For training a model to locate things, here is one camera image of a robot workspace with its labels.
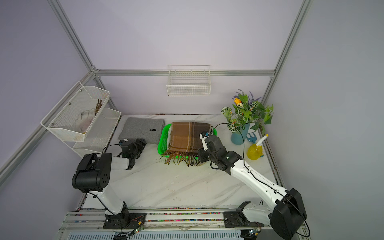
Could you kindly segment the grey scarf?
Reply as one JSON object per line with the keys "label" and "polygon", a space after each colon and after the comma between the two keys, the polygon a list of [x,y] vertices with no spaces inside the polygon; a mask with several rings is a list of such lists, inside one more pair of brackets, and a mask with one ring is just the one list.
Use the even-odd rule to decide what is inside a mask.
{"label": "grey scarf", "polygon": [[164,119],[129,117],[119,135],[119,140],[144,139],[147,144],[158,144],[164,126]]}

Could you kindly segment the green plastic basket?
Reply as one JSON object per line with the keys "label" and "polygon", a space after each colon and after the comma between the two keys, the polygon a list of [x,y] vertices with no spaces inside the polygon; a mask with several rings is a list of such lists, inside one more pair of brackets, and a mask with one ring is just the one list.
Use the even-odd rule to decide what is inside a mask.
{"label": "green plastic basket", "polygon": [[[164,153],[164,151],[166,150],[166,148],[168,146],[167,136],[169,135],[170,127],[171,127],[171,124],[168,124],[163,129],[163,132],[162,132],[162,135],[161,135],[161,138],[160,138],[160,141],[159,141],[159,145],[158,145],[158,153],[160,155]],[[217,131],[214,128],[213,128],[213,133],[212,134],[213,135],[217,134]]]}

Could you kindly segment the brown plaid fringed scarf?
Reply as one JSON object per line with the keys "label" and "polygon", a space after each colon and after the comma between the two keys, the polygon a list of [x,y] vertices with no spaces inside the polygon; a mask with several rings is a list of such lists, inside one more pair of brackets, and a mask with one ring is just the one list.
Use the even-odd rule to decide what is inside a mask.
{"label": "brown plaid fringed scarf", "polygon": [[168,146],[161,157],[166,164],[186,163],[188,167],[201,165],[198,157],[199,149],[203,148],[200,134],[211,133],[213,127],[208,123],[197,122],[173,122],[167,136]]}

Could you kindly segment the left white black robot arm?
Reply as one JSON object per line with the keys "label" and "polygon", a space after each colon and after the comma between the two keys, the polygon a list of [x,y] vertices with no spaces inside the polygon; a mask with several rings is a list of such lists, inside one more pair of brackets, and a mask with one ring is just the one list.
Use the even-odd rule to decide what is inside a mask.
{"label": "left white black robot arm", "polygon": [[117,146],[121,152],[117,156],[107,153],[107,148],[100,154],[84,155],[72,178],[73,188],[97,199],[107,216],[121,215],[125,203],[110,187],[111,173],[132,170],[146,145],[146,140],[141,138],[120,140]]}

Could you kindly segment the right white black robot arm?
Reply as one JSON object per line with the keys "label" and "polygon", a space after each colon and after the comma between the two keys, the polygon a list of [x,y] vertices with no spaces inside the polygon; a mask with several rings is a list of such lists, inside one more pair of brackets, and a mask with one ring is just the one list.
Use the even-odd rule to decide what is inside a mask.
{"label": "right white black robot arm", "polygon": [[240,180],[259,197],[263,204],[245,201],[232,212],[224,212],[227,228],[270,226],[284,240],[290,240],[306,223],[307,214],[301,194],[269,181],[253,169],[242,156],[227,151],[220,138],[208,132],[200,134],[203,148],[198,155],[201,162],[215,164],[215,169]]}

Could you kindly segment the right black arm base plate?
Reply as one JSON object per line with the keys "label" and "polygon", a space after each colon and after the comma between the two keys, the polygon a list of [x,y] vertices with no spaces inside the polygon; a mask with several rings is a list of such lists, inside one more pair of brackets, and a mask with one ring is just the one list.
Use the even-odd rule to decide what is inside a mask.
{"label": "right black arm base plate", "polygon": [[250,201],[244,201],[234,212],[224,212],[224,224],[226,228],[245,228],[245,227],[264,227],[259,222],[250,222],[243,214],[244,208],[250,204]]}

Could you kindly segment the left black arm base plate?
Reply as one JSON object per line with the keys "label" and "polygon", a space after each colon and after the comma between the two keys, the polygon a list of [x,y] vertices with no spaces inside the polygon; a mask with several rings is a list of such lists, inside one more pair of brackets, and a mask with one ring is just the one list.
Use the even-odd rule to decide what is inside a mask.
{"label": "left black arm base plate", "polygon": [[128,213],[127,215],[105,215],[103,229],[138,229],[143,226],[146,221],[146,213]]}

